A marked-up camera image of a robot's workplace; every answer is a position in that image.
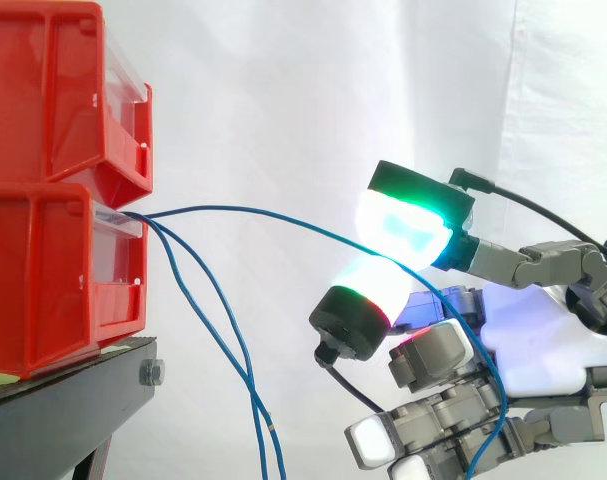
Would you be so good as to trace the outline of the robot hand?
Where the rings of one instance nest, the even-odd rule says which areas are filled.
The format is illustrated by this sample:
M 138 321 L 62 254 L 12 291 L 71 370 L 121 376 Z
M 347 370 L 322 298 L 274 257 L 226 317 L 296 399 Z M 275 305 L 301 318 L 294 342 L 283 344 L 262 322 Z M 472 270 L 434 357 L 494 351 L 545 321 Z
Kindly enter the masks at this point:
M 329 373 L 400 337 L 388 368 L 413 399 L 346 429 L 363 470 L 473 479 L 607 439 L 607 242 L 482 240 L 469 232 L 478 192 L 503 189 L 462 168 L 443 183 L 380 162 L 358 212 L 368 253 L 310 315 Z

